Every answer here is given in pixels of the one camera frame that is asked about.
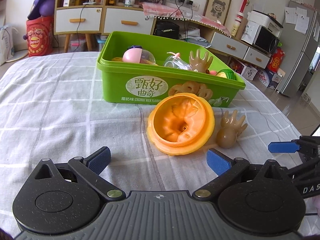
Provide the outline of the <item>beige rubber hand toy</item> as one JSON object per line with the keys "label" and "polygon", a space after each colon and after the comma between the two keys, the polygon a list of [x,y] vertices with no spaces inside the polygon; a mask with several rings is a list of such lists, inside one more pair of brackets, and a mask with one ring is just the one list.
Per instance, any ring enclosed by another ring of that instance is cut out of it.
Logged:
{"label": "beige rubber hand toy", "polygon": [[220,120],[220,129],[216,135],[216,143],[221,148],[232,148],[238,137],[247,128],[245,124],[246,117],[243,115],[237,119],[238,111],[235,109],[231,115],[229,111],[225,111]]}

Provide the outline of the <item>orange plastic mold toy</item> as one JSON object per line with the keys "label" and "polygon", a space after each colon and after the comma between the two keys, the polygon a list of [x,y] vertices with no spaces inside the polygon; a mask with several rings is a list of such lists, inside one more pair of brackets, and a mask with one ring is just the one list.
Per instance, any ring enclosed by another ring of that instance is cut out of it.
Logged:
{"label": "orange plastic mold toy", "polygon": [[150,113],[147,135],[159,151],[187,155],[205,145],[214,127],[214,112],[207,100],[179,93],[163,99]]}

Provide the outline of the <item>grey checked tablecloth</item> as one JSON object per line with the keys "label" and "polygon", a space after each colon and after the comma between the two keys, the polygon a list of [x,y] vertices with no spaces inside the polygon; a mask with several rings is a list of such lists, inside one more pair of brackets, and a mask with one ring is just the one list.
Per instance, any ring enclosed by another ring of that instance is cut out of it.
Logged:
{"label": "grey checked tablecloth", "polygon": [[206,163],[214,139],[190,155],[159,152],[146,135],[153,106],[106,102],[97,57],[31,57],[1,78],[1,228],[12,236],[14,198],[42,158],[65,163],[108,146],[102,175],[125,191],[194,190],[215,177]]}

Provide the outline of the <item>green yellow toy corn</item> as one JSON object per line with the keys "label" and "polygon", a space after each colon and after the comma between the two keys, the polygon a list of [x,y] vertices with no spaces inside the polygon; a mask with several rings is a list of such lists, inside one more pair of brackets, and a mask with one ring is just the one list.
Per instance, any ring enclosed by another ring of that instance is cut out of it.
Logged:
{"label": "green yellow toy corn", "polygon": [[230,79],[230,80],[236,80],[235,72],[230,68],[220,70],[216,74],[216,76],[223,77],[223,78]]}

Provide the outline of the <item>beige rubber hand in box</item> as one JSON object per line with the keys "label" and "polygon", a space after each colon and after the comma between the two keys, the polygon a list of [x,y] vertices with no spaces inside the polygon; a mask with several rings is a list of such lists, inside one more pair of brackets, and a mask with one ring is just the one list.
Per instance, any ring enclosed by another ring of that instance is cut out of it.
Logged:
{"label": "beige rubber hand in box", "polygon": [[196,51],[196,54],[193,51],[189,54],[189,64],[194,72],[209,74],[209,68],[213,59],[213,56],[209,56],[208,52],[205,52],[204,57],[201,58],[199,49]]}

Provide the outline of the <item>green plastic cookie box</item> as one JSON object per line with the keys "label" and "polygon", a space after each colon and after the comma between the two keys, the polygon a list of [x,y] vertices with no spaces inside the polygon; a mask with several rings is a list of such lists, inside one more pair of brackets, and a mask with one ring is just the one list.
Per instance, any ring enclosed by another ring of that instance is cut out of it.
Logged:
{"label": "green plastic cookie box", "polygon": [[[123,54],[131,46],[141,46],[152,53],[156,65],[123,62]],[[103,98],[112,103],[155,105],[167,96],[193,93],[214,107],[228,107],[236,94],[246,87],[240,75],[235,73],[236,80],[230,80],[163,66],[168,52],[180,53],[181,59],[187,63],[190,52],[195,53],[198,49],[201,56],[205,52],[213,56],[209,70],[218,73],[229,68],[208,49],[196,44],[159,36],[112,32],[97,59],[97,68],[102,74]]]}

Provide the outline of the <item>silver refrigerator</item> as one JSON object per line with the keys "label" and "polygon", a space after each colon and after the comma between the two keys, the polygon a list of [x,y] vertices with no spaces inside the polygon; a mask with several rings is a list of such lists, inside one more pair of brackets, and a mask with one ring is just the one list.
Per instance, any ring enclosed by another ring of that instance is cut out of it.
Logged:
{"label": "silver refrigerator", "polygon": [[277,91],[293,96],[309,70],[319,44],[319,11],[290,1],[280,36],[285,56],[280,69],[285,72]]}

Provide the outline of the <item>clear plastic toy cup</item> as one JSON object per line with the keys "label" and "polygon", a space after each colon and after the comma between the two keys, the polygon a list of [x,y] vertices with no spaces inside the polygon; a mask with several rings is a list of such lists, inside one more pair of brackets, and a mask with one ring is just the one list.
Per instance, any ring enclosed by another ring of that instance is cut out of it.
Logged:
{"label": "clear plastic toy cup", "polygon": [[182,70],[192,70],[190,64],[181,59],[180,53],[168,52],[169,56],[164,61],[164,67],[170,67]]}

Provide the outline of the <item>pink capsule ball toy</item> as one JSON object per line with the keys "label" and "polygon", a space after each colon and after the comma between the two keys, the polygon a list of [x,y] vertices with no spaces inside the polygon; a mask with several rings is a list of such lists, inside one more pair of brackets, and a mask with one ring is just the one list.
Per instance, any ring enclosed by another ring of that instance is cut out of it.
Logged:
{"label": "pink capsule ball toy", "polygon": [[156,60],[153,54],[148,50],[143,49],[141,46],[131,46],[123,54],[122,61],[126,63],[156,65]]}

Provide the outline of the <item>white paper shopping bag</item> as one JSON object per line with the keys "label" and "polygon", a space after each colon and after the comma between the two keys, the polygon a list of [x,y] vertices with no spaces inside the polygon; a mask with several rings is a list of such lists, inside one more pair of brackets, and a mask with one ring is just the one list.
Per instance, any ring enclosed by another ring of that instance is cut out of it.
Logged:
{"label": "white paper shopping bag", "polygon": [[0,31],[0,64],[5,64],[14,55],[14,43],[12,38],[12,26],[6,24]]}

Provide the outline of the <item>red snack bucket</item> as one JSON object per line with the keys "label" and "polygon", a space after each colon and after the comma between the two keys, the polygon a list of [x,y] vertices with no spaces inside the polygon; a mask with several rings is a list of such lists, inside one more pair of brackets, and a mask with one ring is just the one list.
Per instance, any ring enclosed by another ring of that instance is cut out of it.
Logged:
{"label": "red snack bucket", "polygon": [[53,16],[26,21],[27,32],[23,38],[27,41],[29,57],[49,55],[53,51],[53,25]]}

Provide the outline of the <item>black bag on shelf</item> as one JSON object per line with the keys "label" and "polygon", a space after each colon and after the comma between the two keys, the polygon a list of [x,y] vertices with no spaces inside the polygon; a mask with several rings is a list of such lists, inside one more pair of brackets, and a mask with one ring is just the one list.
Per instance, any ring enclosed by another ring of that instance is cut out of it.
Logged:
{"label": "black bag on shelf", "polygon": [[178,40],[180,26],[170,21],[157,21],[153,35]]}

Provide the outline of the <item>framed cartoon girl drawing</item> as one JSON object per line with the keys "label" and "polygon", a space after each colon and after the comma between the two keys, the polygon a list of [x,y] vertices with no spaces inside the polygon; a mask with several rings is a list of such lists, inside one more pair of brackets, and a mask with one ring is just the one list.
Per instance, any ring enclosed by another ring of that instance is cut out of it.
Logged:
{"label": "framed cartoon girl drawing", "polygon": [[207,0],[203,16],[225,25],[232,0]]}

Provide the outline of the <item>wooden white drawer cabinet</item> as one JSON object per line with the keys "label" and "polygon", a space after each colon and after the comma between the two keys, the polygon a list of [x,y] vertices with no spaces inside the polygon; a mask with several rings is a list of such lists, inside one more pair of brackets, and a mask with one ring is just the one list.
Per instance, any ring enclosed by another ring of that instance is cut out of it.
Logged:
{"label": "wooden white drawer cabinet", "polygon": [[125,31],[153,35],[157,21],[170,21],[180,24],[186,34],[190,32],[191,27],[199,28],[202,38],[210,43],[209,50],[214,53],[233,57],[260,68],[265,68],[270,60],[270,56],[263,51],[237,38],[215,31],[209,26],[171,18],[161,20],[145,17],[141,5],[138,7],[108,5],[108,0],[101,0],[99,4],[66,7],[63,4],[64,0],[55,1],[54,33],[65,35],[64,51],[66,53],[69,51],[69,42],[73,36],[84,35],[88,49],[92,50],[94,34],[107,36],[114,31]]}

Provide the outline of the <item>pink lace cloth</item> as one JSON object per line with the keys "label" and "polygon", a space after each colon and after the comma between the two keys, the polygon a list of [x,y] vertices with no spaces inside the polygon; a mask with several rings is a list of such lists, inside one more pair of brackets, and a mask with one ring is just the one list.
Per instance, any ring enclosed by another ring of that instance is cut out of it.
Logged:
{"label": "pink lace cloth", "polygon": [[230,32],[224,25],[205,16],[195,14],[194,12],[188,12],[182,9],[172,8],[157,3],[143,2],[140,5],[143,8],[145,17],[159,18],[161,20],[168,20],[171,18],[173,20],[191,21],[209,26],[215,29],[215,31],[221,32],[222,34],[231,37]]}

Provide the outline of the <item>purple plush toy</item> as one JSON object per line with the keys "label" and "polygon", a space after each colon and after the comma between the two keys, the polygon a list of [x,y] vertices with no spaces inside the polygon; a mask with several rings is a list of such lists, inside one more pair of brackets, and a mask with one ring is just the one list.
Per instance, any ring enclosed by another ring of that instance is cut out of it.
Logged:
{"label": "purple plush toy", "polygon": [[53,16],[55,0],[34,0],[33,7],[27,16],[28,20],[35,20],[39,17]]}

